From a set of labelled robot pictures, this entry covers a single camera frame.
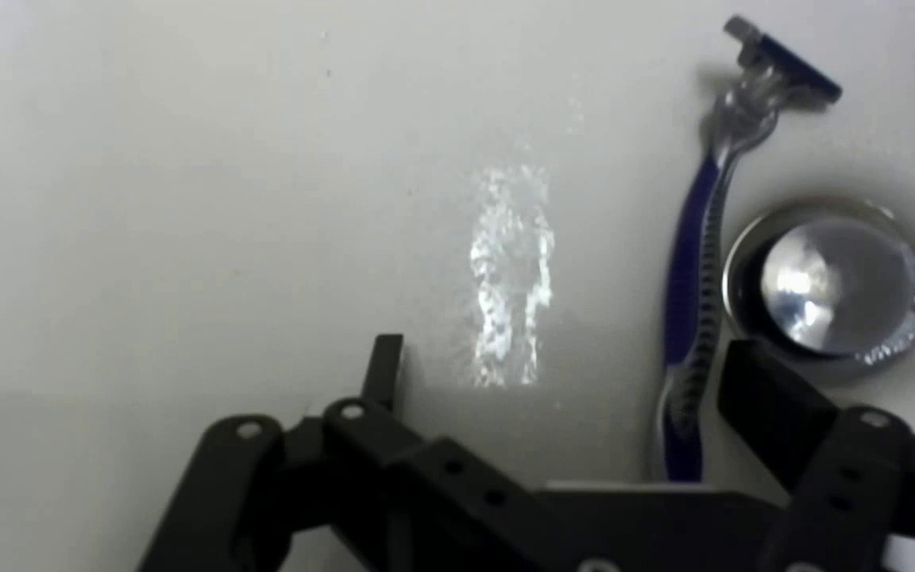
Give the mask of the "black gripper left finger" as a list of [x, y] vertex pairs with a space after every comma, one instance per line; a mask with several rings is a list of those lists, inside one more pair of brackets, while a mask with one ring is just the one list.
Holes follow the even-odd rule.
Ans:
[[593, 533], [552, 495], [394, 418], [399, 357], [402, 336], [376, 333], [362, 389], [295, 425], [217, 419], [136, 572], [283, 572], [308, 530], [372, 572], [578, 572]]

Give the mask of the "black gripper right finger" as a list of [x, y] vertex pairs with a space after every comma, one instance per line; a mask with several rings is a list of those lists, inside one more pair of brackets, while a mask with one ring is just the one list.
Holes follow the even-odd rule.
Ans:
[[915, 429], [896, 414], [831, 403], [752, 341], [728, 347], [718, 414], [787, 492], [765, 572], [878, 572], [890, 536], [915, 540]]

